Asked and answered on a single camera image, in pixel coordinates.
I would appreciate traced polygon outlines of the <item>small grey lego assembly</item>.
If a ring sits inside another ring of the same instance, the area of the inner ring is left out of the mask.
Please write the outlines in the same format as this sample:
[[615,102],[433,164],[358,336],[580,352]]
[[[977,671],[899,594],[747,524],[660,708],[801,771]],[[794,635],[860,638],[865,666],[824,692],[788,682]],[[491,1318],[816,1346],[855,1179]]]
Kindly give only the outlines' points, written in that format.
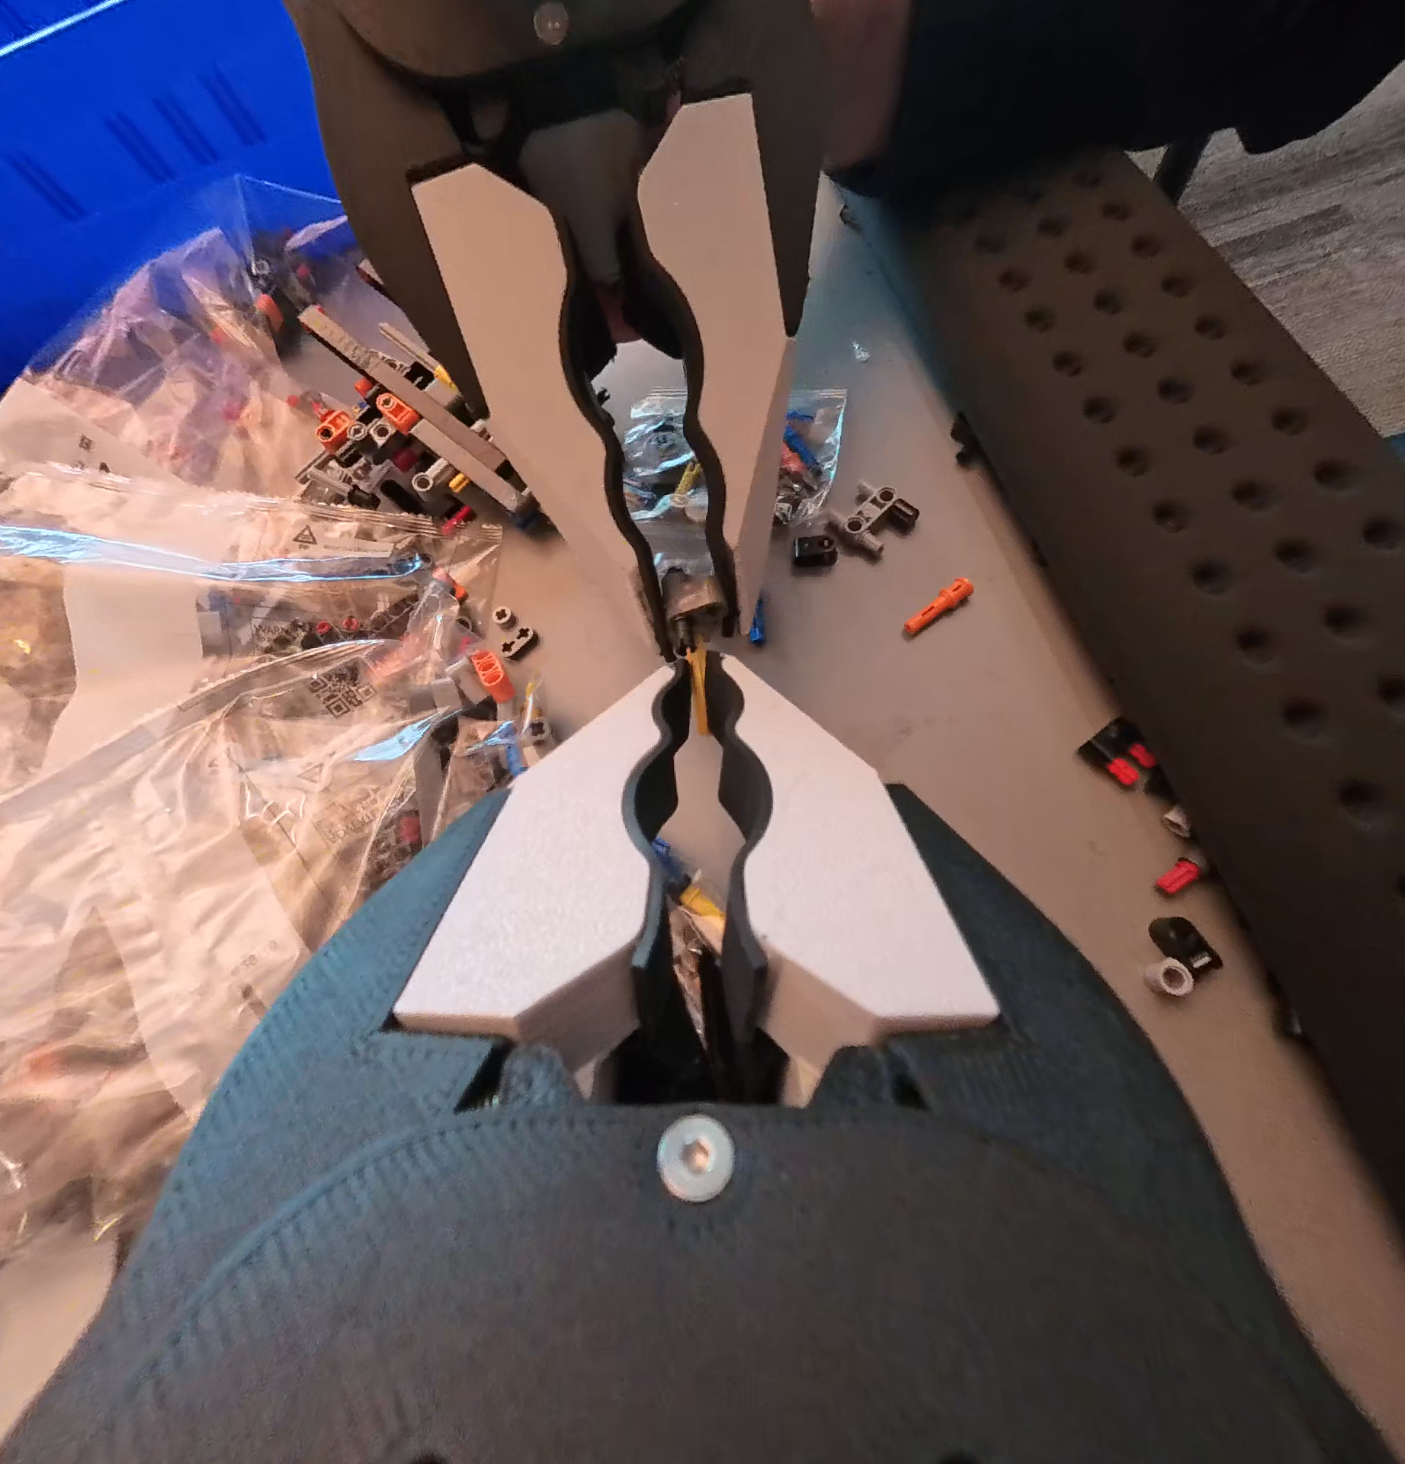
[[716,641],[739,630],[734,602],[714,573],[695,573],[678,565],[662,570],[660,592],[667,646],[682,659],[693,697],[693,722],[709,738],[708,653]]

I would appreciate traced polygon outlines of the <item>person's right hand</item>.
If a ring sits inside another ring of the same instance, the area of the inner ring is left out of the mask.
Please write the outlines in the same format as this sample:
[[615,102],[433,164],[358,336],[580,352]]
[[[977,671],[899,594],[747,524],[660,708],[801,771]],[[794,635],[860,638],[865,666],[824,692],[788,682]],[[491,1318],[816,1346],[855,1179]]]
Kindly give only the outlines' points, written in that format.
[[884,153],[899,109],[914,1],[812,1],[829,92],[825,173],[843,177]]

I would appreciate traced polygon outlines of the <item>dark grey lego chassis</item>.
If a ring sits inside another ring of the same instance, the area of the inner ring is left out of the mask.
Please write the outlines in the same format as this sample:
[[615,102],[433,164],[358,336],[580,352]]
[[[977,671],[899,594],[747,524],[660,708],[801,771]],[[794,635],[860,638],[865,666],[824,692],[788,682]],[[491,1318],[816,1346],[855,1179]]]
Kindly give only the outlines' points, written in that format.
[[538,519],[541,507],[530,485],[492,437],[482,419],[424,356],[402,359],[365,344],[326,307],[298,313],[303,331],[357,374],[361,408],[340,432],[322,423],[319,440],[329,457],[358,447],[370,460],[393,465],[404,452],[409,491],[424,504],[481,490],[517,525]]

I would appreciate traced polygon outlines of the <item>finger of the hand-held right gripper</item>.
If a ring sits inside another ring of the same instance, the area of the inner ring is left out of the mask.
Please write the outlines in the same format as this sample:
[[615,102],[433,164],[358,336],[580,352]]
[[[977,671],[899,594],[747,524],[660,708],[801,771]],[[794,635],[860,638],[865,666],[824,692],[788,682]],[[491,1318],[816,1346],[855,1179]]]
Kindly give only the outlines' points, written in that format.
[[785,320],[754,97],[683,102],[639,173],[651,262],[672,285],[687,436],[708,485],[708,548],[747,637],[763,588],[796,341]]
[[461,163],[412,182],[492,436],[636,637],[677,659],[651,550],[621,493],[620,437],[571,339],[566,225],[505,176]]

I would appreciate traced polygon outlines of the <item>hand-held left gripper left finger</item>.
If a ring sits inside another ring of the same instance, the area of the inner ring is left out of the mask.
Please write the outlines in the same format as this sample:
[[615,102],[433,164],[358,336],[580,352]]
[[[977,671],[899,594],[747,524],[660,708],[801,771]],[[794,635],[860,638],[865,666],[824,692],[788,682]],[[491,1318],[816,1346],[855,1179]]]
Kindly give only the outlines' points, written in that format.
[[685,741],[675,663],[518,777],[397,998],[399,1027],[546,1045],[572,1070],[664,1034],[685,1003],[656,838]]

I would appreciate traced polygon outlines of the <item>grey double-hole lego connector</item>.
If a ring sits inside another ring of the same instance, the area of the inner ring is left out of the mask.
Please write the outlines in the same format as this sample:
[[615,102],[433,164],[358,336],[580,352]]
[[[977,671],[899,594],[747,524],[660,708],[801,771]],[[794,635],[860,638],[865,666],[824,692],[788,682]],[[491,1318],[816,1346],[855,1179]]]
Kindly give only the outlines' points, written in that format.
[[920,509],[894,486],[860,480],[855,488],[855,501],[830,506],[827,519],[835,539],[845,548],[860,558],[879,561],[886,548],[883,534],[886,530],[901,535],[914,532]]

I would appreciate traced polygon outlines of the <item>heap of loose lego parts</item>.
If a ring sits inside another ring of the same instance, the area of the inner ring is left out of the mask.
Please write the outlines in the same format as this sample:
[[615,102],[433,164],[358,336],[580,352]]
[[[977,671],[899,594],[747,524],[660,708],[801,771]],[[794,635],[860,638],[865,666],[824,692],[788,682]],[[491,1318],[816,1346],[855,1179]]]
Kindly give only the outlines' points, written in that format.
[[698,939],[714,954],[721,954],[727,923],[724,905],[669,839],[656,836],[652,851],[664,869],[664,887],[670,905],[680,911]]

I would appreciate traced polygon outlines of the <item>orange lego pin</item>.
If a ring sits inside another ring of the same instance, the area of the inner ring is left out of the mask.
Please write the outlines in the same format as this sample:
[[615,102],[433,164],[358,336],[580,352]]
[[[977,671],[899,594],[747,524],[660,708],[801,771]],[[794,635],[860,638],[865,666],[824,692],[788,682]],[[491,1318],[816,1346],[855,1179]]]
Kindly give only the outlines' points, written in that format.
[[966,576],[956,576],[948,584],[940,588],[925,606],[917,609],[902,622],[902,633],[907,638],[917,638],[928,627],[971,602],[972,594],[972,581]]

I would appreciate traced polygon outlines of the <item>black lego piece, red pins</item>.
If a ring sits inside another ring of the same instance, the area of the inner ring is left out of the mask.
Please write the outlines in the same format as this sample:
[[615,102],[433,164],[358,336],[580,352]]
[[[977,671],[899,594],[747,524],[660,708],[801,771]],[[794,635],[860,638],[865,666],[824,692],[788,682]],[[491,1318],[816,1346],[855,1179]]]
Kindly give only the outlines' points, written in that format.
[[1159,761],[1136,722],[1115,717],[1077,748],[1077,756],[1124,789],[1144,787],[1159,772]]

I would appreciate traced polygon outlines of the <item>small zip bag of pins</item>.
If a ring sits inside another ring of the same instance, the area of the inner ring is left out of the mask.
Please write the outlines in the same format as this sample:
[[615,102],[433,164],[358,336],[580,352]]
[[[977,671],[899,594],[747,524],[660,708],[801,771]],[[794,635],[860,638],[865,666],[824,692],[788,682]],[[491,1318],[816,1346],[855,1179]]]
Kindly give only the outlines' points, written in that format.
[[[799,525],[822,511],[834,486],[847,391],[799,390],[790,396],[773,522]],[[636,521],[708,517],[708,478],[685,436],[687,393],[647,393],[633,405],[623,436],[623,491]]]

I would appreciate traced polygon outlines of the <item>person's right forearm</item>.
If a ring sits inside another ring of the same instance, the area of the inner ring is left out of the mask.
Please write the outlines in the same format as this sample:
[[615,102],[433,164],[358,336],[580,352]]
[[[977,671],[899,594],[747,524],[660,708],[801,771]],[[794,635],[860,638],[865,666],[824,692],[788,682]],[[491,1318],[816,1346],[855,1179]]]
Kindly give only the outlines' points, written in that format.
[[1404,61],[1405,1],[914,1],[891,140],[835,181],[928,212],[1106,148],[1271,151]]

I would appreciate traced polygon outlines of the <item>black perforated pad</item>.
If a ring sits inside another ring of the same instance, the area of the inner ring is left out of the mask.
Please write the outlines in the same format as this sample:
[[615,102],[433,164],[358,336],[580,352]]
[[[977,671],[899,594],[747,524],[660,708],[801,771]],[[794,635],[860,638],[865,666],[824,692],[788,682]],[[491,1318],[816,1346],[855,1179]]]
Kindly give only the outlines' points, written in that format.
[[1405,462],[1123,153],[848,207],[1405,1233]]

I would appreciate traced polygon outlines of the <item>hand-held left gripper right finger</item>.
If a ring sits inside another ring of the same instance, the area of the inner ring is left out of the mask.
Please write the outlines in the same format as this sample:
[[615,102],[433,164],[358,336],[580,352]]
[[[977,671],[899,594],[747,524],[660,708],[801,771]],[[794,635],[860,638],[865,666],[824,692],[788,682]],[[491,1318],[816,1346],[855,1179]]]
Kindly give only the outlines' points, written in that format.
[[822,1074],[837,1052],[1002,1014],[878,771],[719,659],[719,802],[742,834],[719,975],[734,1052],[762,1034]]

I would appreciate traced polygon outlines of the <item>pile of clear lego bags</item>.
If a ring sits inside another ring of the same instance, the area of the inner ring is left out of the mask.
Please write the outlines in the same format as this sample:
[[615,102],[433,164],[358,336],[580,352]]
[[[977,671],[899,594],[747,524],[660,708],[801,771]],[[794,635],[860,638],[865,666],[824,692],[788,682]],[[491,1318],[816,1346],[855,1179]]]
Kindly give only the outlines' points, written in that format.
[[311,952],[540,756],[536,684],[463,674],[510,516],[319,440],[306,305],[451,383],[375,282],[236,176],[0,398],[0,1269],[126,1244]]

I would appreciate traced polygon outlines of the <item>black connector with white pin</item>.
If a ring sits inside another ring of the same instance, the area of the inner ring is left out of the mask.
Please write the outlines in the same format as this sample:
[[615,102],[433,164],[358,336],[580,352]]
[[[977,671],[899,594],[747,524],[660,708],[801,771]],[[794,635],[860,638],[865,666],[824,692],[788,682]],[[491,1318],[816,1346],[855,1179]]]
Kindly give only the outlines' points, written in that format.
[[1185,999],[1203,978],[1224,967],[1222,955],[1185,916],[1155,918],[1147,934],[1155,957],[1144,967],[1142,978],[1160,996]]

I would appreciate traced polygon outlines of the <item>blue plastic bin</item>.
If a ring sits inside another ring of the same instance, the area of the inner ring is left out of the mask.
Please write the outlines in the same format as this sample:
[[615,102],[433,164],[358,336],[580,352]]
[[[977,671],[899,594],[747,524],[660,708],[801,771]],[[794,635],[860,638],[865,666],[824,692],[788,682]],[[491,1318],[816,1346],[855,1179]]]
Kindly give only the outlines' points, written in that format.
[[237,173],[335,192],[285,3],[0,1],[0,390]]

